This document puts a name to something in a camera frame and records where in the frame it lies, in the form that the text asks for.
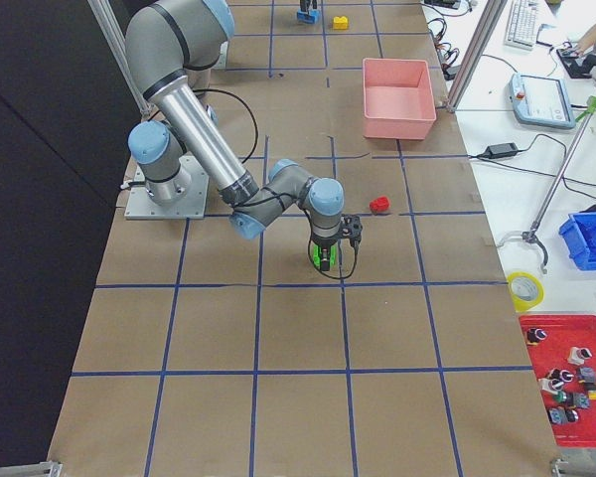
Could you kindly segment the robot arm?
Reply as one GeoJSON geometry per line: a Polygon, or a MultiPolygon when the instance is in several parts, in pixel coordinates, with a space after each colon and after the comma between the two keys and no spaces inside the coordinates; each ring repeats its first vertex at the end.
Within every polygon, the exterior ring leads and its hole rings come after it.
{"type": "Polygon", "coordinates": [[[312,263],[326,272],[342,236],[342,185],[282,159],[259,187],[189,86],[187,73],[210,69],[233,33],[234,20],[224,1],[156,1],[132,17],[125,36],[130,73],[166,120],[137,125],[128,137],[129,148],[150,184],[178,183],[179,159],[190,151],[217,183],[232,209],[232,226],[246,239],[256,238],[297,206],[309,220],[308,246],[316,253],[312,263]]]}

